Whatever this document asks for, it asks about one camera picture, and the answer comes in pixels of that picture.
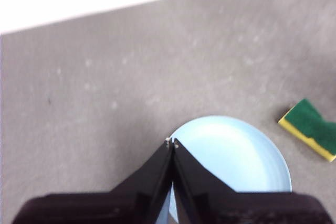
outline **gray carpet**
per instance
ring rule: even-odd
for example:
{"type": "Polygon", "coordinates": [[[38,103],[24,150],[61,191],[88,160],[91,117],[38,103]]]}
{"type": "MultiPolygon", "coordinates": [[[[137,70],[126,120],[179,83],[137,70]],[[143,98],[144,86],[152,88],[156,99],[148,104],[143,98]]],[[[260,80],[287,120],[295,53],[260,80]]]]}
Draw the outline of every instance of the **gray carpet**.
{"type": "Polygon", "coordinates": [[[336,0],[162,0],[1,37],[1,223],[30,197],[109,190],[179,125],[244,120],[336,219],[336,162],[276,124],[336,121],[336,0]]]}

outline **yellow sponge layer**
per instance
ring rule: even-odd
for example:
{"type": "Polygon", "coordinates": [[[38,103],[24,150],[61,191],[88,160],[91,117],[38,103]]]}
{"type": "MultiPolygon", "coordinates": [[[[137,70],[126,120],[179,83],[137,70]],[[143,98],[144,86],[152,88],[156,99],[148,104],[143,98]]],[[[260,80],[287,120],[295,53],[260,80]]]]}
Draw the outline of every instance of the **yellow sponge layer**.
{"type": "Polygon", "coordinates": [[[336,155],[332,155],[328,150],[319,145],[315,139],[312,137],[306,137],[303,135],[297,128],[295,128],[290,122],[285,119],[283,116],[278,122],[282,127],[284,127],[291,134],[296,136],[298,139],[304,141],[308,144],[313,150],[319,153],[321,156],[325,157],[329,162],[333,161],[336,158],[336,155]]]}

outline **green sponge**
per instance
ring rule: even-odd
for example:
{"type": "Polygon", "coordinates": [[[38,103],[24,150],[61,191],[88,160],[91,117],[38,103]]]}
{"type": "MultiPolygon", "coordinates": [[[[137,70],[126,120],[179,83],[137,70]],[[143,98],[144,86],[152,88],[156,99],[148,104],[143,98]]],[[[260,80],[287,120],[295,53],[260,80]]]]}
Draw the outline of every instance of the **green sponge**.
{"type": "Polygon", "coordinates": [[[328,161],[336,158],[336,123],[325,121],[307,99],[295,105],[278,123],[328,161]]]}

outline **sponge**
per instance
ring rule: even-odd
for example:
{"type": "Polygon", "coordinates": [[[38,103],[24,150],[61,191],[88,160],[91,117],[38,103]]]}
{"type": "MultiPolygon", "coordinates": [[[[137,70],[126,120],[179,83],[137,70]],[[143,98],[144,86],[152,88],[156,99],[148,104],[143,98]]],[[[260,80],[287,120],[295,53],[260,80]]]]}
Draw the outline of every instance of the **sponge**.
{"type": "Polygon", "coordinates": [[[325,121],[308,99],[300,101],[278,123],[328,161],[336,158],[336,123],[325,121]]]}

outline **plate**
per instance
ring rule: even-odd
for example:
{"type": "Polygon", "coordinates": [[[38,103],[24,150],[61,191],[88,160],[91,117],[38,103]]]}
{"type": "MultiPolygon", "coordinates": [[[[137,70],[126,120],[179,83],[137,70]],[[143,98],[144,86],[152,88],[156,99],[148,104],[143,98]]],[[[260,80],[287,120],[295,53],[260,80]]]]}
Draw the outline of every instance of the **plate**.
{"type": "MultiPolygon", "coordinates": [[[[284,157],[264,133],[248,123],[227,116],[205,116],[183,124],[171,137],[237,192],[292,190],[284,157]]],[[[177,221],[174,190],[170,214],[177,221]]]]}

